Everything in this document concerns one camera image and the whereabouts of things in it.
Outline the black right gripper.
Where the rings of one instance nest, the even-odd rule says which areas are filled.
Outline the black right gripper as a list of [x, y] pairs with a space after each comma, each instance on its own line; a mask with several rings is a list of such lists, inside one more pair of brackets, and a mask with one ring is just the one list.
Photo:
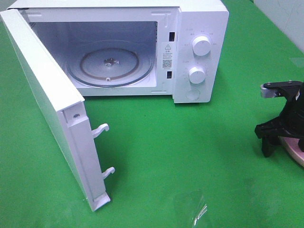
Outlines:
[[262, 139], [262, 153], [271, 156], [274, 146], [280, 145], [279, 136], [304, 139], [304, 90], [300, 89], [287, 102], [280, 115], [268, 122], [258, 124], [255, 134]]

